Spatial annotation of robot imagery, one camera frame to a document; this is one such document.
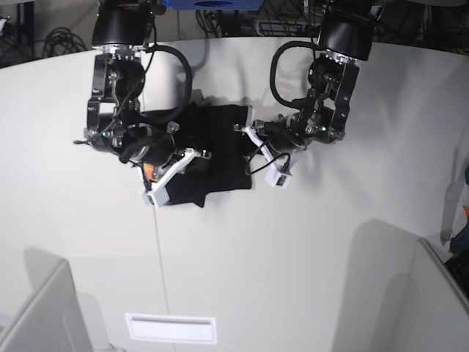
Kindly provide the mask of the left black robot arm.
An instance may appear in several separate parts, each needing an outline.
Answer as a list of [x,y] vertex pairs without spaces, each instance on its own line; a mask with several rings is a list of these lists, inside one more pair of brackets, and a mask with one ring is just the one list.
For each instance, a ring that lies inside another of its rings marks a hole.
[[[311,143],[333,144],[342,140],[350,114],[350,100],[359,74],[359,61],[367,61],[372,49],[375,1],[326,1],[318,18],[314,1],[303,3],[309,25],[309,41],[289,41],[274,54],[270,66],[270,91],[294,114],[276,120],[256,120],[251,127],[261,145],[280,156],[305,150]],[[313,54],[309,89],[302,98],[284,99],[276,84],[278,62],[288,50],[304,48]]]

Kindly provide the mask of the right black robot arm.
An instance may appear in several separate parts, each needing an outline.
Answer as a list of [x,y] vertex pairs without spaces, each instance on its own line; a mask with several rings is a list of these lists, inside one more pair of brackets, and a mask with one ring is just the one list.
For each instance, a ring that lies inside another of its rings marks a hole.
[[[153,166],[165,172],[193,150],[195,157],[183,171],[203,173],[211,155],[189,146],[190,137],[177,138],[176,120],[190,103],[193,73],[176,48],[157,43],[155,17],[166,10],[162,1],[100,1],[92,34],[95,56],[92,94],[87,103],[86,128],[80,144],[118,157],[123,164]],[[143,54],[165,53],[182,64],[182,100],[168,112],[141,112],[139,96],[149,66]]]

